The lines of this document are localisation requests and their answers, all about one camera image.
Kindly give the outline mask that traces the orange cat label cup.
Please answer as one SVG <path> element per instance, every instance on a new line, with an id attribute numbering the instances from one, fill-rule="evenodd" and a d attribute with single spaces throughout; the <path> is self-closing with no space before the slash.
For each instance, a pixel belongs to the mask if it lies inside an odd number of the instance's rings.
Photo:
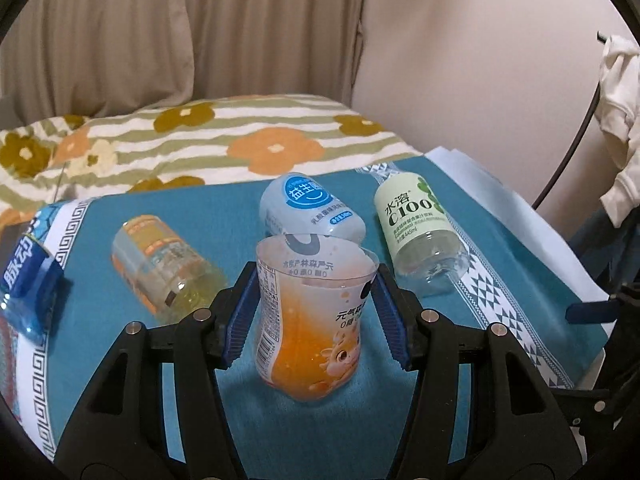
<path id="1" fill-rule="evenodd" d="M 319 401 L 357 371 L 378 257 L 351 240 L 319 234 L 266 237 L 256 257 L 258 374 L 296 401 Z"/>

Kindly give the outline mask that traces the yellow orange label cup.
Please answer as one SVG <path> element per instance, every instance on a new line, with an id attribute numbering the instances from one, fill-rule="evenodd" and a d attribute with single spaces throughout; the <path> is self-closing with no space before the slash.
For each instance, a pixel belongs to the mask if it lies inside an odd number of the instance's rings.
<path id="1" fill-rule="evenodd" d="M 112 265 L 160 324 L 207 308 L 227 287 L 222 271 L 152 214 L 126 221 L 116 233 Z"/>

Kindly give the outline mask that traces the green C100 label cup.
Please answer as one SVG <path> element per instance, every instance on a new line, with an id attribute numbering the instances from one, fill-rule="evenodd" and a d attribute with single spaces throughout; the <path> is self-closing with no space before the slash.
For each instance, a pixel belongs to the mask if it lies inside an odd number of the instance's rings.
<path id="1" fill-rule="evenodd" d="M 470 255 L 427 180 L 391 162 L 358 171 L 378 184 L 373 203 L 398 286 L 419 297 L 453 289 Z"/>

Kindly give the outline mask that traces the blue label bottle cup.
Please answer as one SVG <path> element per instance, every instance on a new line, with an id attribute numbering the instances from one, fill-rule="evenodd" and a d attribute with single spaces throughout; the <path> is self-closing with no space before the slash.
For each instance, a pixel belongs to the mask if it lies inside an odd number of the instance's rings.
<path id="1" fill-rule="evenodd" d="M 64 271 L 32 234 L 22 234 L 1 272 L 1 316 L 37 346 L 46 342 Z"/>

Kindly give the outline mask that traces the white blue label cup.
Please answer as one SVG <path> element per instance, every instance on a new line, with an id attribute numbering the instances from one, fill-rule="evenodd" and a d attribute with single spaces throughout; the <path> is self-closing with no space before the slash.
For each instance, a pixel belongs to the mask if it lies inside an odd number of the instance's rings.
<path id="1" fill-rule="evenodd" d="M 259 215 L 271 235 L 323 234 L 361 244 L 367 234 L 359 214 L 298 172 L 277 177 L 266 187 Z"/>

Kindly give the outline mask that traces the teal patterned tablecloth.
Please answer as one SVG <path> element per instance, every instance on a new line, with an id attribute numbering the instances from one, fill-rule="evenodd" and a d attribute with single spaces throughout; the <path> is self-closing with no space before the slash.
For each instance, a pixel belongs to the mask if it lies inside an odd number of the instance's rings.
<path id="1" fill-rule="evenodd" d="M 468 156 L 47 207 L 12 247 L 20 427 L 49 478 L 440 478 L 582 462 L 555 393 L 604 292 Z"/>

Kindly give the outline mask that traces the white garment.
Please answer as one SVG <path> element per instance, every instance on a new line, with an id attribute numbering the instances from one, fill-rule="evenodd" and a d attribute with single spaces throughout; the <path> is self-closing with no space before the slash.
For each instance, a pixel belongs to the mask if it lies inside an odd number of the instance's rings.
<path id="1" fill-rule="evenodd" d="M 619 228 L 639 207 L 639 46 L 612 35 L 605 40 L 599 68 L 596 118 L 618 174 L 600 197 L 612 225 Z"/>

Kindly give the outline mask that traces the floral striped quilt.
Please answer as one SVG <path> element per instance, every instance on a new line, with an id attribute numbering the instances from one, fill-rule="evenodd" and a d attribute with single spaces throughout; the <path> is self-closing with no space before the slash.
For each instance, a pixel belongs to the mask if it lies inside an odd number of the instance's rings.
<path id="1" fill-rule="evenodd" d="M 1 133 L 1 224 L 47 204 L 310 176 L 413 157 L 398 134 L 324 96 L 270 94 L 44 118 Z"/>

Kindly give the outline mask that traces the beige curtain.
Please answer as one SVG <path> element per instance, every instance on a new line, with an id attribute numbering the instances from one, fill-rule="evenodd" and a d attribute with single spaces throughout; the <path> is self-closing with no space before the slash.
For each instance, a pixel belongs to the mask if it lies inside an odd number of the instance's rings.
<path id="1" fill-rule="evenodd" d="M 1 45 L 21 125 L 248 94 L 348 102 L 363 0 L 28 0 Z"/>

